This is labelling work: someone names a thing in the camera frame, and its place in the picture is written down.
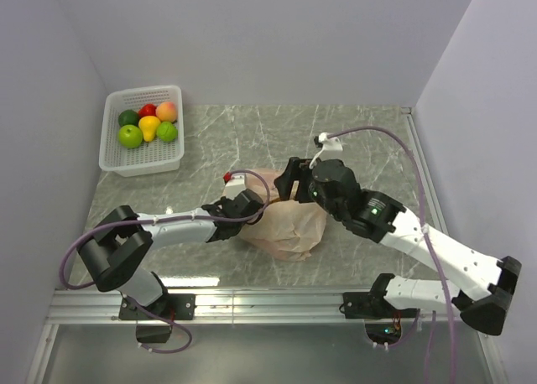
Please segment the translucent orange plastic bag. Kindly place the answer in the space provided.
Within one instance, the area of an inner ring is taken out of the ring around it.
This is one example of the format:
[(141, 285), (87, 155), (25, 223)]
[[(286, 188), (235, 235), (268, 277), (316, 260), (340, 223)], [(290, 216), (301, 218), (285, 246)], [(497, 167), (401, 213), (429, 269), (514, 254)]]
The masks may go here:
[(246, 187), (270, 203), (261, 219), (245, 225), (238, 236), (275, 259), (304, 261), (321, 242), (327, 213), (315, 203), (282, 201), (274, 186), (279, 171), (256, 169), (254, 172), (259, 176), (247, 175)]

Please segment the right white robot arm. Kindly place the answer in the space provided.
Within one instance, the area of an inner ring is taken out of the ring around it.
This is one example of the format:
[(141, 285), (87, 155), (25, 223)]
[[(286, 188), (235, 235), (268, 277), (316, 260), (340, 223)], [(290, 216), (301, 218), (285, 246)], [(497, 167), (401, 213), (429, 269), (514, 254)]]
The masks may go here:
[(353, 235), (402, 252), (438, 272), (436, 280), (380, 274), (367, 293), (344, 293), (342, 312), (347, 319), (445, 310), (485, 335), (503, 332), (521, 271), (517, 259), (481, 254), (421, 224), (397, 200), (362, 188), (338, 159), (311, 166), (309, 160), (293, 157), (274, 185), (281, 200), (316, 203)]

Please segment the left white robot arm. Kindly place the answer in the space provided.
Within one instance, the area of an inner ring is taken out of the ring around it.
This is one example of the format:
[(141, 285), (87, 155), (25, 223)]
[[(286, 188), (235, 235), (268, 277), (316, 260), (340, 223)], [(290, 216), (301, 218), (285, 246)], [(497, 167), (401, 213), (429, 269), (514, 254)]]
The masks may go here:
[(257, 221), (263, 201), (250, 189), (191, 212), (138, 214), (128, 205), (110, 212), (77, 248), (92, 281), (101, 292), (119, 291), (136, 301), (151, 319), (170, 309), (168, 290), (156, 273), (141, 267), (151, 249), (190, 242), (230, 239), (248, 222)]

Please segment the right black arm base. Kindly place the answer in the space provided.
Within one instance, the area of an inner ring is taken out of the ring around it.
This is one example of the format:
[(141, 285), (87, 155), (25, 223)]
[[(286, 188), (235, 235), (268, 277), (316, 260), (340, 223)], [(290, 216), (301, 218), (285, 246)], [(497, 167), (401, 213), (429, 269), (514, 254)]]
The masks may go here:
[(346, 319), (360, 319), (367, 338), (375, 345), (390, 347), (402, 337), (401, 315), (383, 298), (365, 292), (345, 292), (339, 311)]

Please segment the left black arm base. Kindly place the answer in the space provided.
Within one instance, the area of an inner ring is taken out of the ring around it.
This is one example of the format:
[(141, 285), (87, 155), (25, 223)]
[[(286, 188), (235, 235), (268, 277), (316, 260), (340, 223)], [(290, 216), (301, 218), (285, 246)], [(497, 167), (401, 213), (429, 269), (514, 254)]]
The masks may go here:
[[(193, 341), (192, 333), (180, 322), (192, 321), (195, 307), (196, 296), (192, 293), (165, 293), (146, 306), (124, 296), (117, 318), (136, 323), (136, 340), (144, 349), (162, 354), (177, 353), (186, 350)], [(157, 350), (156, 345), (166, 345), (171, 340), (174, 330), (185, 334), (186, 342), (176, 350)]]

